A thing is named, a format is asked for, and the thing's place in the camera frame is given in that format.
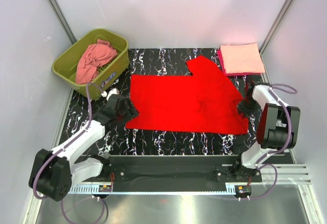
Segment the red t shirt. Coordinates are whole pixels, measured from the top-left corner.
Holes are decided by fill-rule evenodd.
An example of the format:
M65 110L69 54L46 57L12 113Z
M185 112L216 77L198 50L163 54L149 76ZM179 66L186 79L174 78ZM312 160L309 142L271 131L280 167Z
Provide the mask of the red t shirt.
M242 95L211 60L187 61L189 76L132 75L130 98L139 115L129 129L245 135L237 111Z

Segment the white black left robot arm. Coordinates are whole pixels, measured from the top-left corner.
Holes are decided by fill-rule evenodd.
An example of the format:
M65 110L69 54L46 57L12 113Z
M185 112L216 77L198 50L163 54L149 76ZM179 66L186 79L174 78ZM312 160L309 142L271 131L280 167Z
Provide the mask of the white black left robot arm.
M109 126L126 125L138 115L138 110L129 98L112 94L76 134L51 150L39 150L28 183L34 196L37 199L49 197L61 201L76 184L90 178L106 180L110 176L107 156L91 155L81 162L77 160L92 144L105 136Z

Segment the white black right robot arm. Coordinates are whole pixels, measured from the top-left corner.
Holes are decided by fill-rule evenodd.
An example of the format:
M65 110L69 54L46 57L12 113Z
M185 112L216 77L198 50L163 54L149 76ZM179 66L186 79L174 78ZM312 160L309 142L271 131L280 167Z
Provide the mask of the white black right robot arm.
M232 176L237 181L260 175L264 161L270 156L294 148L297 142L300 109L284 102L276 90L297 94L297 90L286 84L269 84L250 80L246 84L244 99L237 110L250 117L256 105L262 109L256 131L256 142L243 152L232 167Z

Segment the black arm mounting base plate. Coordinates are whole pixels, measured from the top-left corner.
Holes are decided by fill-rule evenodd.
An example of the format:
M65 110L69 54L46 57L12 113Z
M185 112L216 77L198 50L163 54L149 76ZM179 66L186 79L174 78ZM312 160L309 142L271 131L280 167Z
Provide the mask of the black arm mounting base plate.
M231 174L238 156L127 156L111 155L110 172L113 183L123 185L181 186L209 188L217 184L247 184L262 182L261 173L248 180L237 181Z

